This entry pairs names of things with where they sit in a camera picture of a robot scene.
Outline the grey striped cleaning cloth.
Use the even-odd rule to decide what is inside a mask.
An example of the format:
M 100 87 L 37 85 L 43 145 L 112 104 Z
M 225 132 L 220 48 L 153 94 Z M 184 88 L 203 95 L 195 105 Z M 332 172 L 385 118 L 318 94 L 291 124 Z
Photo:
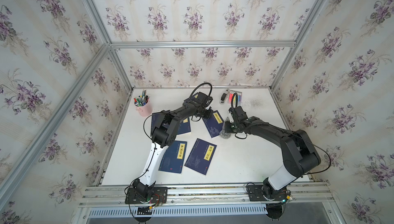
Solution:
M 225 120 L 222 126 L 222 130 L 220 131 L 220 137 L 223 139 L 229 139 L 231 138 L 232 132 L 231 130 L 228 131 L 228 126 L 231 125 L 231 122 L 229 119 Z

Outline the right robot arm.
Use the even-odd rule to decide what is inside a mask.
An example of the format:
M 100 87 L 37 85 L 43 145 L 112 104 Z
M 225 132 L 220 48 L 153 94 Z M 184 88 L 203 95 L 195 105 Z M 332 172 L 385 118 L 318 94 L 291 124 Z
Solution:
M 245 133 L 263 138 L 278 146 L 282 153 L 281 167 L 264 181 L 265 189 L 281 191 L 321 163 L 321 157 L 308 134 L 276 127 L 257 117 L 224 123 L 226 133 Z

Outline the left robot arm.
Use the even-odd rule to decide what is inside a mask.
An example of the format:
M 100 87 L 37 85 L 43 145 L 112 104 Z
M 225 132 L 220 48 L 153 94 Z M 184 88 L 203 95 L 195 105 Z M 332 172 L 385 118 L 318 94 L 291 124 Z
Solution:
M 143 198 L 151 198 L 155 187 L 157 173 L 166 150 L 173 144 L 178 135 L 180 123 L 190 117 L 210 118 L 213 98 L 202 100 L 188 98 L 176 110 L 158 112 L 156 123 L 151 132 L 152 147 L 142 175 L 132 181 L 130 189 Z

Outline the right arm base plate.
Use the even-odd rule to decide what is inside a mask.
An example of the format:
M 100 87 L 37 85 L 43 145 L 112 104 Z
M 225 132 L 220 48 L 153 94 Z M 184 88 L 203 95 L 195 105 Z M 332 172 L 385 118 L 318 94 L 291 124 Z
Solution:
M 268 185 L 256 185 L 248 183 L 246 192 L 250 201 L 280 201 L 286 202 L 290 199 L 291 191 L 287 188 L 282 190 L 274 190 Z

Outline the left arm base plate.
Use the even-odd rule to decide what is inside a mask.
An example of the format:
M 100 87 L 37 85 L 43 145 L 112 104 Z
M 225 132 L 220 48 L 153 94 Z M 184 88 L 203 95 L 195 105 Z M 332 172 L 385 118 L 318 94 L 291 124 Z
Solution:
M 167 201 L 167 187 L 148 187 L 144 190 L 138 190 L 135 187 L 126 190 L 125 204 L 163 204 Z

